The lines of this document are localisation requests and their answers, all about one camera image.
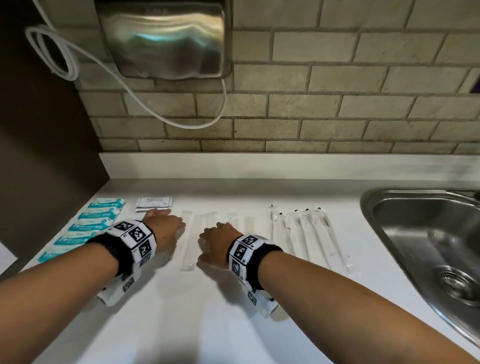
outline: white cable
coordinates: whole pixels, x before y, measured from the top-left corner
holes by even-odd
[[[95,57],[93,54],[87,52],[86,50],[80,48],[79,46],[73,44],[72,42],[69,42],[68,40],[60,37],[55,30],[55,27],[53,26],[52,22],[49,20],[47,17],[47,14],[45,13],[44,9],[38,2],[38,0],[32,0],[33,4],[36,6],[38,9],[38,12],[40,13],[41,17],[47,24],[48,28],[45,25],[39,25],[39,26],[30,26],[25,29],[25,35],[30,42],[31,46],[35,50],[35,52],[39,55],[39,57],[43,60],[43,62],[50,68],[50,70],[56,74],[57,76],[67,80],[67,81],[75,81],[78,78],[79,75],[79,64],[78,64],[78,59],[75,56],[75,54],[72,52],[72,49],[82,53],[83,55],[87,56],[88,58],[92,59],[96,63],[98,63],[99,66],[101,66],[105,71],[107,71],[109,74],[111,74],[119,83],[120,85],[125,88],[125,90],[130,94],[130,96],[138,102],[145,110],[148,111],[149,114],[155,116],[157,119],[166,122],[167,124],[176,126],[178,128],[182,129],[203,129],[207,128],[213,124],[215,124],[220,118],[222,117],[225,107],[227,106],[227,86],[225,85],[225,80],[222,81],[222,88],[223,88],[223,104],[222,108],[220,109],[220,112],[218,113],[217,117],[205,124],[202,125],[185,125],[185,124],[178,124],[172,120],[166,119],[163,116],[157,114],[155,111],[150,109],[147,105],[144,104],[143,101],[141,101],[137,95],[126,85],[126,83],[117,75],[115,72],[113,72],[110,68],[106,66],[105,63],[103,63],[101,60],[99,60],[97,57]],[[45,44],[44,36],[48,36],[51,38],[51,40],[57,45],[59,48],[60,52],[62,53],[62,56],[65,59],[65,63],[67,66],[67,71],[62,69],[52,58],[50,55],[50,52],[48,51],[47,45]]]

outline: backsplash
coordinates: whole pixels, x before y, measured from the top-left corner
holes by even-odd
[[[62,36],[110,61],[92,0],[45,0]],[[149,117],[82,59],[80,97],[105,151],[480,154],[479,0],[233,0],[224,118]],[[219,80],[125,79],[152,109],[202,123]]]

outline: wristband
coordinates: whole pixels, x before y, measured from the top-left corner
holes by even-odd
[[[258,267],[265,256],[273,251],[283,251],[273,242],[259,235],[243,235],[235,239],[227,252],[228,267],[237,278],[254,293],[263,291],[258,281]]]
[[[148,262],[156,251],[155,235],[141,221],[124,220],[87,243],[102,244],[119,262],[120,274],[131,275]]]

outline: stainless steel sink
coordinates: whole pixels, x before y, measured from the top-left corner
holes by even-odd
[[[373,191],[364,216],[425,301],[480,347],[480,203],[448,191]]]

